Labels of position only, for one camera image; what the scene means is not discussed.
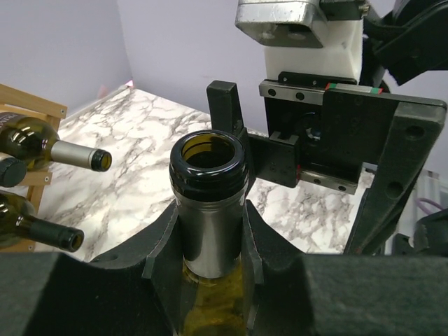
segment marble pattern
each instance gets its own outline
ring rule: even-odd
[[[150,225],[172,201],[169,153],[183,135],[210,128],[209,115],[153,94],[126,89],[65,122],[63,140],[103,148],[112,168],[95,173],[62,164],[52,166],[39,216],[84,230],[74,256],[91,260]],[[340,253],[372,182],[363,173],[355,195],[300,182],[295,189],[256,181],[249,199],[262,217],[306,252]],[[37,251],[51,248],[38,244]]]

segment wooden frame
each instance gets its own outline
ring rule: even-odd
[[[26,116],[47,121],[55,130],[59,129],[61,119],[67,115],[67,106],[34,96],[0,84],[0,112],[17,112]],[[29,172],[19,186],[27,186],[27,199],[39,212],[43,190],[51,183],[52,174],[47,169]],[[20,243],[0,249],[0,252],[30,252],[35,243],[23,239]]]

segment cable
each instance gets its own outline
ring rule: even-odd
[[[422,210],[425,214],[427,215],[432,215],[434,214],[434,211],[431,211],[430,209],[428,209],[424,203],[427,203],[429,205],[432,205],[433,207],[439,209],[439,210],[445,210],[445,208],[443,206],[441,206],[440,204],[438,204],[437,202],[434,202],[431,199],[428,198],[417,198],[415,200],[415,204],[418,206],[418,208],[420,210]]]

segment marble table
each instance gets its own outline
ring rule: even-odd
[[[95,173],[52,166],[39,216],[85,232],[73,255],[91,260],[150,225],[173,200],[169,153],[183,135],[210,128],[206,113],[128,88],[66,121],[65,141],[103,148],[112,168]],[[294,189],[257,180],[248,198],[263,219],[299,249],[340,253],[373,176],[363,173],[355,195],[300,182]],[[51,251],[38,244],[36,251]]]

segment wine rack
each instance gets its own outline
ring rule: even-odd
[[[61,119],[67,115],[67,106],[0,84],[0,112],[5,111],[42,119],[58,130]],[[27,199],[36,212],[39,212],[43,190],[51,183],[51,178],[51,172],[42,169],[28,172],[19,184],[28,187]],[[0,252],[32,252],[34,246],[34,241],[23,239],[14,246],[0,249]]]

